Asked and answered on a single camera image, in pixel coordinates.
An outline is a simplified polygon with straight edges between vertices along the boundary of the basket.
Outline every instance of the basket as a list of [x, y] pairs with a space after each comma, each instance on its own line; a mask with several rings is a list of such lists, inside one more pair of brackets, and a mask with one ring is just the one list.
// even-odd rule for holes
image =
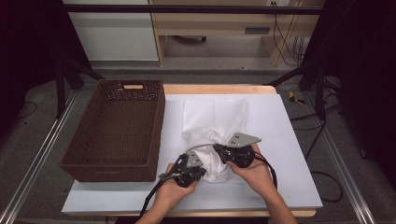
[[61, 167], [80, 182], [155, 181], [164, 108], [161, 81], [99, 80]]

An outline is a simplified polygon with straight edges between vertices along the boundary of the power outlet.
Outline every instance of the power outlet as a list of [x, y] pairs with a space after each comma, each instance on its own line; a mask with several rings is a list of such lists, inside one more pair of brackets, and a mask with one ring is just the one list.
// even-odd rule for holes
[[287, 7], [290, 0], [267, 0], [265, 5], [267, 7]]

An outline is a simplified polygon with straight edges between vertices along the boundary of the person's left hand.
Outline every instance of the person's left hand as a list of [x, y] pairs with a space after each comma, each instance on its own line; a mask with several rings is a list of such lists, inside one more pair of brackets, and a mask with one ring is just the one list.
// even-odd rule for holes
[[[166, 172], [172, 169], [173, 163], [169, 163]], [[169, 211], [174, 209], [176, 205], [187, 195], [195, 191], [197, 181], [189, 185], [188, 188], [180, 187], [173, 178], [166, 180], [163, 185], [157, 190], [154, 203], [161, 203], [169, 208]]]

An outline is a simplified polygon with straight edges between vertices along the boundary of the wall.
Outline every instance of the wall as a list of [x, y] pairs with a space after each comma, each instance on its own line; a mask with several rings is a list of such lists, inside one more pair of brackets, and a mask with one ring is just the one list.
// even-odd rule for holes
[[[147, 5], [147, 0], [64, 0], [65, 4]], [[90, 61], [158, 61], [148, 13], [69, 13]]]

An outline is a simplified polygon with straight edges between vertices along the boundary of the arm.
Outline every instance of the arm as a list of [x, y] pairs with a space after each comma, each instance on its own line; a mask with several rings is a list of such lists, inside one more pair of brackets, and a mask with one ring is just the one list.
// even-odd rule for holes
[[[257, 144], [253, 144], [252, 147], [260, 153]], [[276, 190], [268, 167], [263, 162], [254, 160], [248, 168], [239, 168], [232, 162], [228, 164], [234, 173], [244, 178], [250, 187], [262, 196], [275, 224], [297, 223], [282, 196]]]
[[[172, 165], [172, 163], [168, 165], [166, 172], [171, 169]], [[195, 181], [188, 188], [184, 189], [180, 187], [174, 179], [168, 179], [157, 190], [154, 204], [148, 212], [136, 222], [136, 224], [160, 223], [166, 214], [172, 211], [172, 209], [174, 209], [184, 197], [194, 192], [196, 185], [197, 182]]]

